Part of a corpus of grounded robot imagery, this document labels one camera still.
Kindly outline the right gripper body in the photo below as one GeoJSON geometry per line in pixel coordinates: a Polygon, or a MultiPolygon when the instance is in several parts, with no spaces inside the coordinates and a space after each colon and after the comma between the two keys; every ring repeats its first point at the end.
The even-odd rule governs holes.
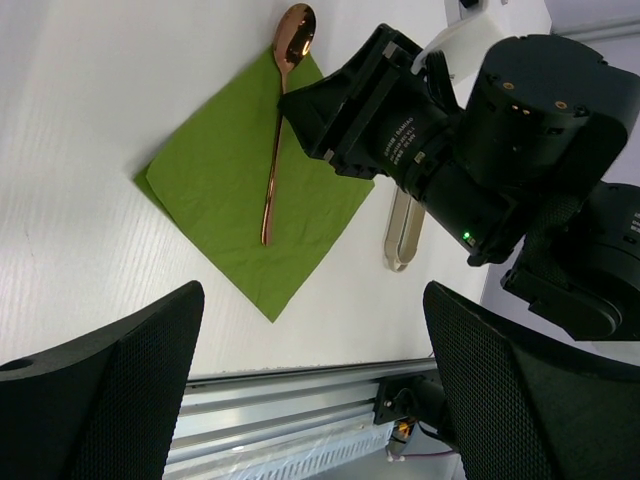
{"type": "Polygon", "coordinates": [[[511,206],[480,186],[455,158],[463,110],[442,52],[412,73],[415,42],[386,24],[324,81],[324,158],[341,176],[391,178],[473,260],[503,260],[513,250],[511,206]]]}

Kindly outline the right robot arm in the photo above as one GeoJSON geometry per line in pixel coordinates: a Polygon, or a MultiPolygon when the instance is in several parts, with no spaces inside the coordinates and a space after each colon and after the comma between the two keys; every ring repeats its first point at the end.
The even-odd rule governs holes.
{"type": "Polygon", "coordinates": [[[468,102],[452,56],[379,26],[339,70],[285,94],[305,154],[391,178],[502,287],[578,341],[639,337],[639,189],[604,175],[639,115],[639,78],[556,35],[501,39],[468,102]]]}

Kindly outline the green paper napkin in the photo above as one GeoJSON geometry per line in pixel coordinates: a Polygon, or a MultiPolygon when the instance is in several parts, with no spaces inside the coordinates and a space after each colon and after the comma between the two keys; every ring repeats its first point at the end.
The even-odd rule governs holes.
{"type": "Polygon", "coordinates": [[[269,49],[196,110],[135,183],[270,321],[328,254],[374,188],[308,158],[277,127],[269,49]]]}

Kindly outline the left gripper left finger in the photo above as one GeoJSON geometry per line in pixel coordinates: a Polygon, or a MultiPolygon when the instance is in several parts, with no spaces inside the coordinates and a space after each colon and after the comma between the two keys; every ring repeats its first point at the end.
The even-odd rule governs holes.
{"type": "Polygon", "coordinates": [[[203,317],[191,281],[1,367],[4,479],[159,479],[203,317]]]}

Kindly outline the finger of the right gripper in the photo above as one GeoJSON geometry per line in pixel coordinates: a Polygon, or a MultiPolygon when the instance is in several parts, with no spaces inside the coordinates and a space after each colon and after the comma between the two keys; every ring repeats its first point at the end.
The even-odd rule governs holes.
{"type": "Polygon", "coordinates": [[[345,64],[331,75],[284,95],[278,108],[293,128],[303,151],[322,160],[337,147],[353,126],[360,105],[352,98],[358,64],[345,64]]]}

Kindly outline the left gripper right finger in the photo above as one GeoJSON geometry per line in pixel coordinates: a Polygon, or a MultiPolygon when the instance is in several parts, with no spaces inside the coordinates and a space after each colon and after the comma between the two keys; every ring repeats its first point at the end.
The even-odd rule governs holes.
{"type": "Polygon", "coordinates": [[[638,478],[637,366],[544,336],[435,281],[423,307],[467,478],[638,478]]]}

